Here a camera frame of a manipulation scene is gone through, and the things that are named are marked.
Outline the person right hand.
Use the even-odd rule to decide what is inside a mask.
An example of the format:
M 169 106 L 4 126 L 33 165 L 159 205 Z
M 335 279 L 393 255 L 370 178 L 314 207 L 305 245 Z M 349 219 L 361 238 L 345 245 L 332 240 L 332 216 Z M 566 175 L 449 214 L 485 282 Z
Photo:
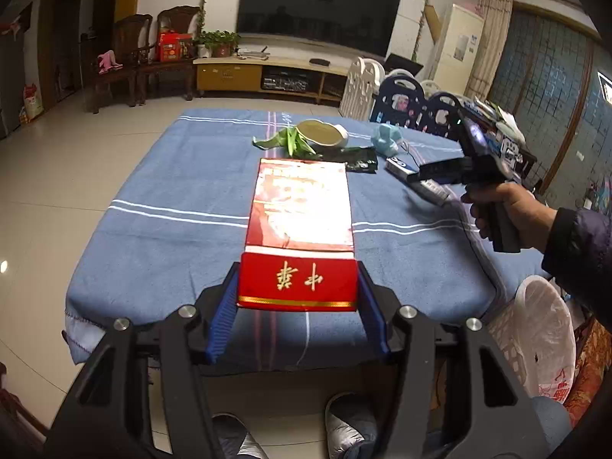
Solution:
M 483 213 L 484 206 L 501 203 L 513 226 L 519 231 L 522 248 L 545 253 L 557 210 L 537 201 L 520 184 L 506 182 L 495 187 L 476 187 L 471 184 L 466 187 L 466 193 L 461 200 L 471 205 L 470 214 L 483 239 L 491 239 L 490 226 Z

